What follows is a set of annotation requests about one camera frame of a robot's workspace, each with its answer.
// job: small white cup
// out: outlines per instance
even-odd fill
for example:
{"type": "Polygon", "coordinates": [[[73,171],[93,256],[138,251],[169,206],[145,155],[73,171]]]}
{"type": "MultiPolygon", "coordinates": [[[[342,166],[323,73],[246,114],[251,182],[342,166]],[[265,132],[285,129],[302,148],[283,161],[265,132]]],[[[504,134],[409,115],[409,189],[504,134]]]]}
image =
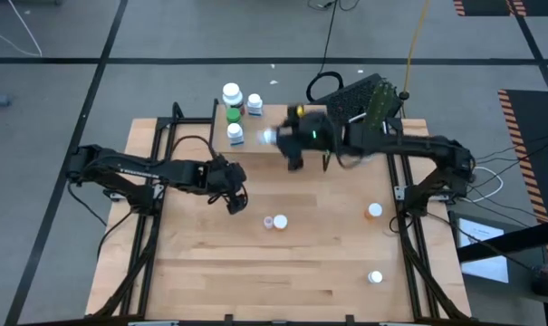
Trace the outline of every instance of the small white cup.
{"type": "Polygon", "coordinates": [[[266,218],[264,218],[264,226],[268,230],[274,227],[274,218],[271,216],[267,216],[266,218]]]}

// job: floor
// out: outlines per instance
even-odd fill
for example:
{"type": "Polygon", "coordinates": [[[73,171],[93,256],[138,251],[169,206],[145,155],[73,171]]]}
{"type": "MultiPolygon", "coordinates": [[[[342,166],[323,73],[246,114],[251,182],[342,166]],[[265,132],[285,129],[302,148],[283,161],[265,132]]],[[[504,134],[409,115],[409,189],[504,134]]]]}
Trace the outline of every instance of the floor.
{"type": "MultiPolygon", "coordinates": [[[[305,0],[65,0],[61,6],[31,1],[16,5],[44,57],[60,59],[24,59],[0,40],[0,93],[13,98],[10,108],[0,108],[0,324],[6,321],[41,223],[49,229],[51,207],[52,228],[42,256],[36,257],[40,262],[35,276],[27,272],[34,278],[19,322],[81,318],[103,227],[68,194],[58,200],[60,189],[54,191],[71,139],[82,135],[81,144],[122,150],[132,119],[169,115],[173,101],[187,116],[207,117],[213,98],[231,81],[261,94],[268,103],[306,101],[306,85],[320,68],[331,12],[314,11],[305,0]],[[112,58],[110,64],[99,67],[114,17],[125,4],[114,44],[110,53],[104,52],[112,58]],[[129,64],[127,58],[175,60],[129,64]],[[187,58],[199,60],[178,60],[187,58]],[[207,58],[225,59],[202,60],[207,58]],[[86,122],[82,134],[74,131],[78,121],[86,122]]],[[[362,0],[353,11],[338,11],[328,56],[341,58],[336,60],[340,64],[328,64],[325,70],[341,73],[346,83],[378,72],[401,86],[421,6],[421,1],[362,0]],[[379,64],[382,58],[398,59],[379,64]]],[[[525,21],[548,59],[548,17],[525,21]]],[[[11,7],[2,3],[0,34],[28,51],[34,49],[11,7]]],[[[514,17],[461,17],[450,0],[432,2],[415,57],[480,59],[413,66],[407,104],[411,118],[427,119],[432,134],[460,140],[475,157],[511,146],[497,90],[548,91],[535,62],[517,61],[534,55],[514,17]]],[[[331,81],[321,81],[313,95],[335,88],[331,81]]],[[[503,155],[515,158],[513,151],[503,155]]],[[[505,166],[501,161],[487,165],[493,170],[505,166]]],[[[520,171],[510,169],[503,178],[506,186],[495,201],[531,211],[520,171]]],[[[110,203],[98,187],[86,185],[77,192],[107,216],[110,203]]],[[[483,205],[534,223],[526,214],[483,205]]],[[[502,219],[467,203],[454,208],[502,219]]],[[[486,292],[476,283],[469,283],[467,292],[474,315],[483,321],[544,324],[539,303],[486,292]]]]}

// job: metal clamp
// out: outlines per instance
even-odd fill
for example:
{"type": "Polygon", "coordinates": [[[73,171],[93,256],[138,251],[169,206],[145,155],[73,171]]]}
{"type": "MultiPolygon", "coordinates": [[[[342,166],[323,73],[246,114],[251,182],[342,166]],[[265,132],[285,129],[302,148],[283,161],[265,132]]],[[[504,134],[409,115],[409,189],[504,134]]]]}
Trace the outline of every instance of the metal clamp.
{"type": "MultiPolygon", "coordinates": [[[[404,194],[407,186],[395,186],[394,187],[394,199],[396,201],[404,201],[404,194]]],[[[447,202],[450,200],[451,195],[448,194],[440,194],[440,195],[434,195],[431,196],[428,200],[429,201],[439,201],[439,202],[447,202]]]]}

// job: bottle lid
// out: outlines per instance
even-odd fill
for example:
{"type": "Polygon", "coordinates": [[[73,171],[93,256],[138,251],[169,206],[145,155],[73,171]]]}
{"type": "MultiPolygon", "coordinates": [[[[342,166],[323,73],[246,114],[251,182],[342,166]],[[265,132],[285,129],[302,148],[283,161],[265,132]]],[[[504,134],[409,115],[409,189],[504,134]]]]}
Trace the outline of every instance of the bottle lid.
{"type": "Polygon", "coordinates": [[[247,98],[247,102],[250,105],[260,105],[260,104],[262,104],[262,98],[259,97],[258,94],[251,94],[247,98]]]}
{"type": "Polygon", "coordinates": [[[227,83],[223,87],[223,94],[229,98],[234,98],[239,94],[239,86],[234,82],[227,83]]]}
{"type": "Polygon", "coordinates": [[[241,112],[236,108],[229,108],[226,111],[227,122],[238,122],[241,119],[241,112]]]}
{"type": "Polygon", "coordinates": [[[381,216],[382,206],[379,203],[372,203],[368,206],[368,212],[374,217],[381,216]]]}
{"type": "Polygon", "coordinates": [[[261,133],[258,133],[260,144],[275,144],[275,130],[268,128],[261,133]]]}
{"type": "Polygon", "coordinates": [[[274,226],[277,229],[285,229],[288,226],[288,218],[283,215],[275,216],[274,226]]]}
{"type": "Polygon", "coordinates": [[[227,105],[236,105],[243,101],[244,95],[239,90],[236,83],[230,82],[223,87],[223,101],[227,105]]]}
{"type": "Polygon", "coordinates": [[[380,283],[382,282],[382,273],[379,271],[374,271],[368,273],[368,281],[370,283],[380,283]]]}
{"type": "Polygon", "coordinates": [[[232,123],[227,126],[227,136],[229,137],[239,137],[242,133],[241,126],[237,123],[232,123]]]}

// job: green bottle cap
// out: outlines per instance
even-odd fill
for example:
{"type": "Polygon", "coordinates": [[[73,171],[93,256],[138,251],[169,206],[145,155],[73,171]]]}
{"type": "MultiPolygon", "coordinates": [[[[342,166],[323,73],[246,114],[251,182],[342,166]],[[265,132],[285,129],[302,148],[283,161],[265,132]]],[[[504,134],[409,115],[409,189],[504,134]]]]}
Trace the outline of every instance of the green bottle cap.
{"type": "Polygon", "coordinates": [[[236,123],[241,120],[241,112],[236,108],[227,109],[226,116],[229,123],[236,123]]]}

